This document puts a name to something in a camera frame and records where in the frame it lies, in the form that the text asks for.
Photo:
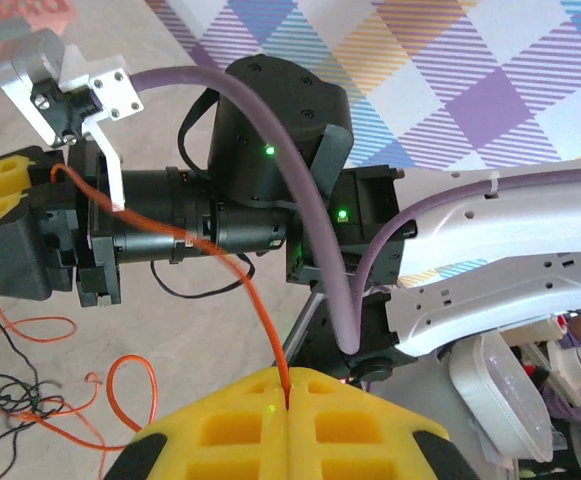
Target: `plaid fabric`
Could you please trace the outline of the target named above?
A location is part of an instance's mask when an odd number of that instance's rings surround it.
[[[345,87],[348,166],[581,157],[581,0],[146,1],[200,65],[263,52]]]

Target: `purple cable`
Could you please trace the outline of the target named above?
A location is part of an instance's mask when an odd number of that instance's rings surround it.
[[[498,191],[581,182],[581,168],[503,177],[498,178],[497,181]],[[445,192],[436,193],[404,208],[379,230],[370,242],[366,253],[361,258],[357,272],[352,280],[352,299],[355,310],[355,328],[357,331],[361,329],[361,302],[370,271],[372,270],[372,265],[377,259],[379,252],[381,252],[381,249],[390,240],[390,237],[410,220],[414,220],[436,207],[476,195],[487,195],[491,191],[492,182],[490,180],[481,180],[461,187],[452,188]]]
[[[157,68],[131,76],[137,92],[167,85],[204,85],[227,97],[241,110],[263,140],[274,145],[278,166],[299,207],[326,291],[332,326],[339,348],[359,350],[352,297],[337,238],[321,195],[294,142],[266,103],[249,87],[219,70],[186,66]]]

